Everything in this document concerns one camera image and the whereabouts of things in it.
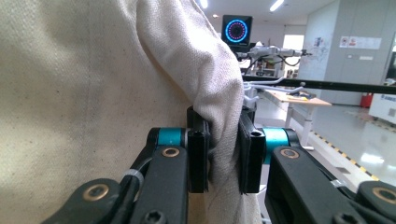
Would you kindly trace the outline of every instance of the ceiling light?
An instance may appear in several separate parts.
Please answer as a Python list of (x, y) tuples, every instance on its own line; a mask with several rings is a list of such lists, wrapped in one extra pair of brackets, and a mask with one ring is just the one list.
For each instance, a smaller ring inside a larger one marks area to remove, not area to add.
[(275, 11), (277, 8), (280, 7), (280, 5), (282, 5), (283, 2), (284, 0), (276, 0), (276, 2), (270, 7), (270, 11)]
[(207, 0), (200, 0), (200, 3), (203, 9), (207, 8)]

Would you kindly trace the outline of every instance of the white table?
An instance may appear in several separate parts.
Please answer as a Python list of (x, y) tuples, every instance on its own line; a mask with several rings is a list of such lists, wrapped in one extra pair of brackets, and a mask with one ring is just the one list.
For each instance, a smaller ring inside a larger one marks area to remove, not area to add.
[(320, 105), (330, 106), (332, 104), (330, 104), (326, 101), (320, 100), (319, 98), (304, 100), (302, 98), (287, 95), (285, 92), (280, 92), (280, 91), (267, 91), (267, 92), (269, 92), (272, 96), (274, 96), (281, 103), (289, 103), (288, 113), (287, 113), (286, 122), (285, 122), (285, 128), (290, 127), (291, 117), (293, 116), (293, 113), (295, 111), (293, 109), (293, 105), (298, 104), (298, 105), (306, 106), (307, 113), (305, 115), (303, 115), (304, 116), (304, 127), (303, 127), (303, 133), (301, 134), (302, 138), (300, 140), (300, 143), (303, 147), (307, 147), (308, 135), (312, 129), (312, 117), (314, 115), (316, 107), (320, 106)]

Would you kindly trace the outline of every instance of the screw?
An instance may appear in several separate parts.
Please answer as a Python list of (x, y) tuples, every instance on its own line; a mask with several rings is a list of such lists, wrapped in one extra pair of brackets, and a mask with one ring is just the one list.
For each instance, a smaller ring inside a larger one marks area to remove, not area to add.
[(287, 148), (280, 150), (280, 154), (282, 154), (282, 156), (287, 157), (289, 159), (297, 159), (300, 157), (300, 154), (298, 154), (298, 152)]
[(389, 191), (380, 190), (379, 193), (382, 196), (384, 196), (384, 198), (386, 198), (386, 199), (393, 200), (393, 201), (396, 200), (396, 196)]
[(361, 224), (354, 216), (345, 213), (339, 213), (332, 218), (334, 224)]
[(162, 212), (157, 211), (157, 210), (152, 210), (145, 214), (141, 223), (142, 224), (165, 224), (166, 218)]
[(88, 202), (98, 201), (107, 195), (108, 190), (108, 185), (96, 184), (87, 188), (82, 194), (82, 198)]
[(163, 150), (163, 156), (165, 157), (175, 157), (178, 155), (180, 151), (174, 147), (168, 147)]

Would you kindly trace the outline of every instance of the black plastic bracket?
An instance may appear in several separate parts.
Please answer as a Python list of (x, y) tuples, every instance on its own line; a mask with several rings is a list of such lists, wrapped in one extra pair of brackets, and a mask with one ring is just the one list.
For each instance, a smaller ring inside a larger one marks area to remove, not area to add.
[(189, 192), (204, 193), (207, 183), (207, 151), (209, 150), (209, 124), (192, 107), (187, 110), (189, 151)]
[(242, 110), (238, 124), (239, 190), (241, 193), (258, 193), (266, 153), (265, 135), (254, 127), (249, 113), (249, 110)]

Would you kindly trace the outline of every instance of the bolt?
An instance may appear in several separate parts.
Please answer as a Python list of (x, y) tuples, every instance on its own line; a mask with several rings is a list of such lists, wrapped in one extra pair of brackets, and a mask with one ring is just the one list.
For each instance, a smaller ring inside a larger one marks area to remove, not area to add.
[(339, 213), (332, 218), (334, 224), (361, 224), (354, 216), (345, 213)]
[(289, 159), (297, 159), (300, 157), (300, 154), (298, 154), (298, 152), (287, 148), (280, 150), (280, 154), (282, 154), (282, 156), (287, 157)]
[(97, 187), (95, 187), (94, 189), (91, 189), (90, 192), (89, 192), (89, 194), (90, 194), (90, 196), (92, 196), (92, 197), (96, 197), (96, 196), (100, 195), (104, 190), (105, 190), (105, 189), (104, 189), (103, 187), (97, 186)]
[(177, 148), (169, 147), (163, 150), (163, 156), (165, 157), (175, 157), (180, 151)]
[(142, 224), (165, 224), (166, 218), (162, 212), (157, 211), (157, 210), (152, 210), (145, 214), (141, 223)]
[(395, 194), (392, 194), (392, 192), (385, 191), (385, 190), (380, 190), (379, 193), (384, 196), (384, 198), (389, 199), (389, 200), (396, 200)]

